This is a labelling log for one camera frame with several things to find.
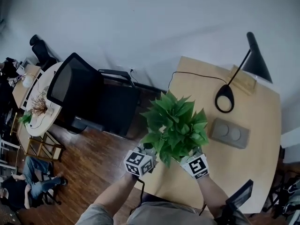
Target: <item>round button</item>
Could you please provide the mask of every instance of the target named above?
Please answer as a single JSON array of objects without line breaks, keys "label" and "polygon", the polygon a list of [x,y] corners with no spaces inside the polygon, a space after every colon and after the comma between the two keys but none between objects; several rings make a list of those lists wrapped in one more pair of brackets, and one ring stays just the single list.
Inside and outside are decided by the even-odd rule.
[{"label": "round button", "polygon": [[217,134],[219,134],[220,136],[226,136],[229,132],[229,128],[227,125],[222,124],[220,126],[217,127]]},{"label": "round button", "polygon": [[231,135],[232,140],[237,141],[240,139],[240,130],[237,128],[233,128],[231,130],[230,135]]}]

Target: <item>lamp shade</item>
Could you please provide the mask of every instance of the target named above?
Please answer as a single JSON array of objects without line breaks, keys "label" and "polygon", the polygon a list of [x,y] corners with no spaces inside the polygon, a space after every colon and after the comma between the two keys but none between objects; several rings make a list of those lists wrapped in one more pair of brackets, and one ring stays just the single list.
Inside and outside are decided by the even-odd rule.
[{"label": "lamp shade", "polygon": [[269,81],[270,83],[273,83],[267,65],[263,60],[261,52],[259,51],[259,47],[254,34],[252,32],[248,32],[247,38],[251,53],[242,70],[257,75]]}]

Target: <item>wooden table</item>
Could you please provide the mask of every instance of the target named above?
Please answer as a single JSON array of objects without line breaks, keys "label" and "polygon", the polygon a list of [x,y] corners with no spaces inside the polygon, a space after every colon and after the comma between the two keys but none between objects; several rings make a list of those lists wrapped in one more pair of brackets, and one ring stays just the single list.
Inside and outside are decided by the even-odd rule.
[{"label": "wooden table", "polygon": [[[28,64],[25,68],[25,73],[30,73],[37,77],[40,70],[41,70],[41,67]],[[14,96],[15,103],[17,104],[18,108],[22,108],[22,109],[25,108],[25,107],[23,107],[23,104],[26,101],[26,97],[27,97],[30,89],[31,89],[31,87],[30,88],[23,87],[22,80],[18,81],[18,83],[15,85],[14,90],[13,90],[13,96]]]},{"label": "wooden table", "polygon": [[[178,70],[225,79],[229,71],[205,62],[181,57]],[[254,181],[251,198],[241,206],[243,213],[261,211],[270,190],[278,160],[281,135],[279,95],[257,84],[255,94],[248,96],[231,86],[235,107],[230,113],[219,112],[214,99],[223,81],[192,74],[175,73],[170,86],[177,97],[191,96],[195,110],[204,108],[208,118],[208,133],[215,118],[236,123],[250,129],[248,146],[239,150],[210,139],[203,147],[210,167],[211,178],[231,196],[249,179]],[[179,164],[172,161],[170,169],[161,162],[152,174],[142,177],[145,192],[172,202],[201,208],[203,197],[198,184]]]}]

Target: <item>black and white marker cube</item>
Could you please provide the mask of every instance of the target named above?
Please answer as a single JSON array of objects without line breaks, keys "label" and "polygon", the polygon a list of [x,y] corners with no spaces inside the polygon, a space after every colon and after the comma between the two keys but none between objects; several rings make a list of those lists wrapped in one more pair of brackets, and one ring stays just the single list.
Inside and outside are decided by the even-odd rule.
[{"label": "black and white marker cube", "polygon": [[209,174],[209,168],[205,154],[202,154],[196,158],[189,158],[186,163],[181,164],[181,167],[194,179],[198,179]]},{"label": "black and white marker cube", "polygon": [[127,172],[138,177],[154,168],[152,156],[130,150],[124,159]]}]

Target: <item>white round table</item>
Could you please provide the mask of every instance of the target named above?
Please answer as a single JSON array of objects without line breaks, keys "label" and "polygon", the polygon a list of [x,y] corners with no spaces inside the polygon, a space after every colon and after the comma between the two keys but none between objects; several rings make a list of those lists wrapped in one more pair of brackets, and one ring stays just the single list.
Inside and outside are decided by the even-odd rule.
[{"label": "white round table", "polygon": [[[29,111],[32,108],[32,99],[36,99],[44,90],[44,88],[50,85],[54,77],[54,73],[58,70],[58,68],[61,65],[62,62],[54,64],[53,66],[48,68],[38,79],[28,98],[28,102],[26,105],[27,111]],[[26,129],[31,136],[41,136],[43,133],[45,133],[51,127],[58,114],[60,113],[61,106],[58,106],[57,104],[49,101],[48,99],[46,100],[46,104],[47,106],[52,108],[53,111],[51,111],[50,114],[40,115],[36,118],[36,122],[31,123],[31,125],[26,125]]]}]

